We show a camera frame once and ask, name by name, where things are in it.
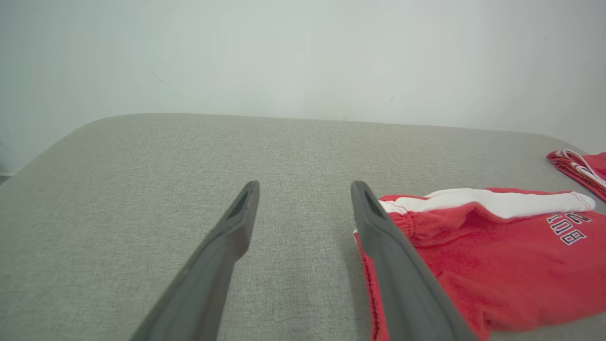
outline white stripe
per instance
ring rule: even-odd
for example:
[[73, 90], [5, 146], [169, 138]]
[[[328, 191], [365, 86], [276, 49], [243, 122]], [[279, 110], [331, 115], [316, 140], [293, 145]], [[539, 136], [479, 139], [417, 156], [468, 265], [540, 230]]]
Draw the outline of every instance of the white stripe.
[[445, 189], [426, 195], [429, 199], [401, 197], [395, 201], [380, 201], [387, 213], [430, 212], [479, 203], [492, 214], [503, 219], [531, 217], [560, 212], [587, 212], [596, 208], [590, 197], [576, 193], [522, 194], [495, 193], [487, 189]]
[[601, 177], [598, 175], [598, 173], [596, 173], [596, 172], [595, 172], [595, 171], [594, 171], [594, 170], [591, 168], [591, 166], [589, 166], [589, 164], [587, 163], [587, 161], [585, 161], [585, 159], [584, 159], [582, 156], [580, 156], [580, 155], [579, 155], [579, 154], [577, 154], [576, 152], [573, 152], [573, 151], [572, 151], [572, 150], [570, 150], [570, 149], [563, 149], [563, 150], [560, 150], [560, 152], [561, 152], [561, 153], [558, 155], [558, 156], [560, 156], [560, 157], [561, 157], [561, 155], [563, 154], [565, 158], [568, 158], [569, 160], [571, 160], [571, 158], [568, 156], [568, 154], [573, 154], [573, 155], [575, 155], [576, 157], [578, 157], [579, 159], [583, 160], [583, 162], [584, 162], [585, 164], [578, 164], [578, 163], [575, 163], [575, 162], [572, 162], [572, 163], [571, 163], [571, 164], [572, 164], [572, 166], [573, 166], [573, 168], [576, 170], [576, 172], [577, 172], [577, 173], [580, 173], [580, 174], [582, 174], [582, 175], [585, 175], [586, 177], [588, 177], [588, 178], [590, 178], [590, 179], [594, 180], [594, 181], [595, 181], [595, 182], [597, 182], [597, 183], [598, 183], [600, 186], [602, 186], [602, 187], [604, 187], [604, 189], [606, 189], [606, 180], [605, 180], [605, 179], [602, 179], [602, 178], [601, 178]]

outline white wall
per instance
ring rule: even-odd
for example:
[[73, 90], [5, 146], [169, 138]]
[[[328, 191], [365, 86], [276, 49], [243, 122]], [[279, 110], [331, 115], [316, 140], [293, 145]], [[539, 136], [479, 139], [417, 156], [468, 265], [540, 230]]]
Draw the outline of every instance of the white wall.
[[606, 150], [606, 1], [2, 0], [0, 172], [140, 112], [517, 130]]

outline gray fabric upholstery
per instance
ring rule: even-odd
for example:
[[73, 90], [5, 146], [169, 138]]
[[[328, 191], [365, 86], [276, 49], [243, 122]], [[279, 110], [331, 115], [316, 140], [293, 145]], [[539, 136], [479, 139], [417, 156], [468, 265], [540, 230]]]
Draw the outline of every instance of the gray fabric upholstery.
[[[589, 194], [545, 161], [563, 148], [578, 150], [527, 133], [343, 121], [145, 114], [87, 124], [0, 186], [0, 340], [128, 339], [248, 180], [261, 182], [261, 200], [219, 339], [368, 340], [352, 180], [377, 195]], [[604, 323], [492, 339], [603, 340]]]

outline fabric texture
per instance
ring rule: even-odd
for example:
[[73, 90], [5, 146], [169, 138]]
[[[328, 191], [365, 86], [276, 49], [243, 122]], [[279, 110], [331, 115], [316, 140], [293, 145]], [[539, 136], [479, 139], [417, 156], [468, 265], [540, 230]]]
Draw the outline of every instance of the fabric texture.
[[[425, 197], [389, 195], [380, 203], [479, 341], [493, 329], [527, 331], [606, 311], [606, 215], [591, 211], [595, 202], [585, 195], [451, 189]], [[421, 204], [431, 209], [419, 210]], [[507, 217], [500, 209], [509, 211]], [[355, 237], [370, 298], [371, 340], [386, 341], [373, 262]]]
[[556, 150], [547, 155], [547, 160], [606, 201], [606, 152], [582, 157], [570, 149]]
[[[219, 340], [367, 341], [351, 181], [378, 195], [590, 194], [545, 161], [556, 149], [576, 150], [528, 133], [344, 121], [137, 114], [86, 124], [0, 186], [0, 340], [128, 340], [242, 186], [259, 180]], [[602, 341], [605, 323], [492, 339]]]

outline red clothing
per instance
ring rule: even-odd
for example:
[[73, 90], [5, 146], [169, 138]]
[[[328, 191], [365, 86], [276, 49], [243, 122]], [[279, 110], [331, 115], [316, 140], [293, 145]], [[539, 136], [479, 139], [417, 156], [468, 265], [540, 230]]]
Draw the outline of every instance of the red clothing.
[[[606, 311], [606, 216], [587, 196], [455, 189], [380, 203], [480, 341]], [[360, 253], [372, 340], [388, 340], [373, 262]]]
[[582, 157], [570, 149], [556, 150], [547, 160], [606, 201], [606, 152]]

